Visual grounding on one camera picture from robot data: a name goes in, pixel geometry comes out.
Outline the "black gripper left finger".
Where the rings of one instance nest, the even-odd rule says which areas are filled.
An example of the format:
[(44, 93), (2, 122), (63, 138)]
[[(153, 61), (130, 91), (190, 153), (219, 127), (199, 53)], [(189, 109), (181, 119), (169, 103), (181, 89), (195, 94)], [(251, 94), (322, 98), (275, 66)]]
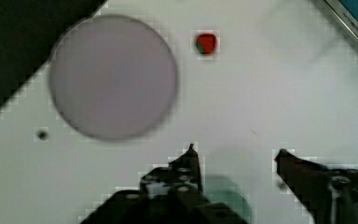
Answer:
[(153, 203), (172, 202), (179, 188), (203, 192), (200, 157), (194, 143), (190, 143), (188, 149), (167, 167), (153, 168), (141, 177), (139, 183), (140, 193)]

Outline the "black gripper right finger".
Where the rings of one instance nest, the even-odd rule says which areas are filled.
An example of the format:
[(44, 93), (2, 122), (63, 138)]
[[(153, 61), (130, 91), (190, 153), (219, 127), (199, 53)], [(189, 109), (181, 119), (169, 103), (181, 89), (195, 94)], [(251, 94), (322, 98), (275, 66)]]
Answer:
[(330, 169), (286, 149), (275, 157), (277, 175), (315, 224), (358, 224), (358, 170)]

